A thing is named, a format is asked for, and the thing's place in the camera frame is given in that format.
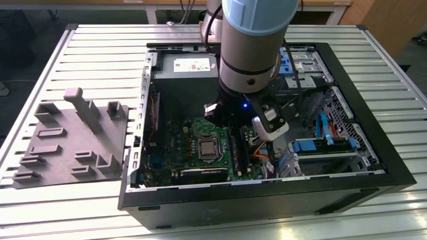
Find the black cable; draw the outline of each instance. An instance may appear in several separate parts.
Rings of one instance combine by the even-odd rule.
[[[273,178],[275,178],[278,175],[279,166],[278,166],[278,160],[275,156],[274,142],[273,141],[266,142],[266,147],[267,147],[267,155],[269,155],[270,163],[274,166]]]
[[[187,15],[184,24],[187,24],[188,17],[190,17],[190,15],[192,14],[192,10],[194,10],[195,3],[196,3],[196,0],[192,0],[192,3],[191,3],[191,7],[190,7],[190,9],[188,9],[188,15]]]
[[[184,23],[184,21],[187,21],[187,15],[188,15],[188,12],[191,10],[191,8],[190,8],[191,2],[195,2],[195,0],[194,1],[188,0],[187,8],[186,8],[186,11],[184,11],[184,16],[182,17],[180,22],[176,23],[175,25],[182,25]]]
[[[167,11],[167,10],[162,10],[163,12],[164,12],[164,14],[166,14],[166,17],[170,19],[170,18],[172,18],[172,15],[171,15],[171,13]]]
[[[295,78],[295,81],[297,81],[297,88],[298,88],[298,106],[302,104],[302,82],[301,82],[301,78],[299,78],[299,71],[297,70],[297,67],[295,67],[295,62],[294,62],[294,57],[293,57],[293,54],[291,54],[291,49],[290,49],[290,45],[287,43],[287,40],[283,38],[283,46],[285,46],[285,49],[286,49],[286,54],[287,54],[287,57],[289,57],[289,61],[290,61],[290,64],[291,64],[291,67],[293,67],[293,71],[294,71],[294,78]]]
[[[168,12],[171,14],[178,14],[182,10],[176,10],[176,11],[172,11],[172,10],[163,10],[164,12]]]
[[[211,32],[211,27],[212,27],[212,23],[214,23],[214,19],[216,18],[218,14],[221,13],[223,9],[223,4],[219,5],[219,7],[216,8],[214,14],[212,14],[212,17],[211,19],[208,20],[208,24],[207,24],[207,27],[206,27],[206,33],[204,33],[204,46],[206,46],[206,51],[208,53],[211,53],[211,47],[210,47],[210,43],[208,43],[208,37],[210,37],[210,32]]]
[[[179,0],[179,4],[180,4],[180,9],[182,9],[182,11],[183,11],[183,12],[186,12],[186,10],[184,10],[183,0]]]

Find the workbench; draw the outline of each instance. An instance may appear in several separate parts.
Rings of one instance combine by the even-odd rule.
[[[338,25],[353,0],[303,0],[305,12],[330,12],[327,25]],[[184,9],[188,0],[183,0]],[[146,10],[150,24],[158,24],[158,10],[182,10],[179,0],[0,0],[0,9],[15,10]],[[196,0],[192,10],[206,10],[207,0]]]
[[[355,26],[291,25],[290,42],[327,42],[367,102],[418,184],[343,213],[150,232],[118,210],[120,181],[16,190],[12,176],[30,144],[40,102],[83,88],[96,106],[128,105],[126,152],[138,117],[147,43],[200,42],[199,26],[70,26],[0,149],[0,238],[94,239],[425,239],[427,228],[427,99],[369,30]]]

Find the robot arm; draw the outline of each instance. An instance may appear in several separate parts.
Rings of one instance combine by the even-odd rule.
[[[298,5],[298,0],[222,1],[221,93],[204,118],[223,127],[253,123],[270,142],[290,128],[267,85]]]

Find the floor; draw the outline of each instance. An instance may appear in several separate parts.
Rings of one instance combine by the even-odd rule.
[[[36,32],[36,39],[31,43],[35,62],[23,69],[10,69],[0,65],[0,82],[8,87],[8,96],[0,96],[0,146],[8,135],[16,117],[22,111],[28,95],[32,91],[40,73],[58,44],[68,23],[80,24],[147,24],[146,14],[140,10],[127,11],[60,11],[59,19],[51,20],[47,11],[26,11],[26,16]],[[158,11],[160,24],[182,19],[182,13]],[[199,12],[192,11],[190,24],[199,22]],[[399,64],[411,65],[407,75],[427,95],[427,45],[419,46],[410,42],[407,48],[397,58]]]

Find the cable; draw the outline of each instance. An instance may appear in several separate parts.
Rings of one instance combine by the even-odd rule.
[[[259,145],[259,147],[257,148],[255,152],[254,152],[254,157],[258,155],[262,147],[265,146],[266,142],[263,141],[262,144]]]
[[[257,154],[254,157],[270,160],[270,157],[267,155],[265,155],[265,154]]]
[[[170,14],[178,14],[182,10],[176,10],[176,11],[172,11],[172,10],[162,10],[167,15]]]
[[[188,9],[188,14],[187,14],[187,17],[186,17],[184,24],[187,24],[188,17],[190,17],[190,15],[192,14],[192,10],[194,10],[195,3],[196,3],[196,0],[192,0],[192,3],[191,3],[191,6],[190,6],[190,9]]]
[[[208,43],[208,36],[210,36],[210,32],[211,32],[211,27],[212,27],[214,19],[216,18],[216,16],[218,16],[218,14],[221,13],[222,9],[223,9],[223,4],[219,5],[219,7],[216,8],[212,17],[211,17],[211,19],[208,20],[207,27],[206,27],[204,46],[206,46],[206,51],[207,51],[208,53],[211,53],[211,50],[212,50],[211,47],[210,47],[210,43]]]
[[[275,68],[274,68],[274,72],[273,72],[270,81],[275,80],[278,77],[278,73],[279,73],[279,69],[281,69],[281,59],[282,59],[282,55],[281,55],[281,51],[279,51],[278,58],[275,61]]]
[[[287,40],[285,38],[283,38],[283,46],[286,48],[289,61],[291,63],[291,67],[293,67],[293,70],[294,70],[294,78],[295,78],[295,81],[297,81],[297,88],[298,88],[298,106],[301,106],[302,105],[302,93],[303,93],[302,82],[301,82],[301,78],[299,78],[299,71],[297,70],[297,67],[295,67],[295,62],[294,62],[294,57],[293,57],[293,54],[291,54],[290,45],[289,45]]]
[[[184,12],[184,4],[183,4],[183,0],[179,0],[179,4],[180,4],[180,9]]]
[[[327,125],[329,125],[329,127],[331,128],[333,137],[334,137],[334,138],[339,138],[341,135],[339,135],[339,133],[338,133],[338,131],[337,131],[335,126],[333,125],[333,123],[330,122]]]
[[[191,4],[191,1],[192,1],[192,5],[195,5],[195,2],[196,2],[196,0],[188,0],[188,4],[187,4],[187,8],[186,8],[186,11],[184,11],[184,16],[182,17],[182,20],[180,20],[180,22],[179,23],[175,23],[175,22],[172,22],[172,21],[168,21],[166,24],[168,25],[168,26],[175,26],[175,25],[180,25],[180,24],[183,24],[183,22],[186,22],[187,21],[187,15],[190,14],[188,12],[188,9],[190,9],[190,4]]]

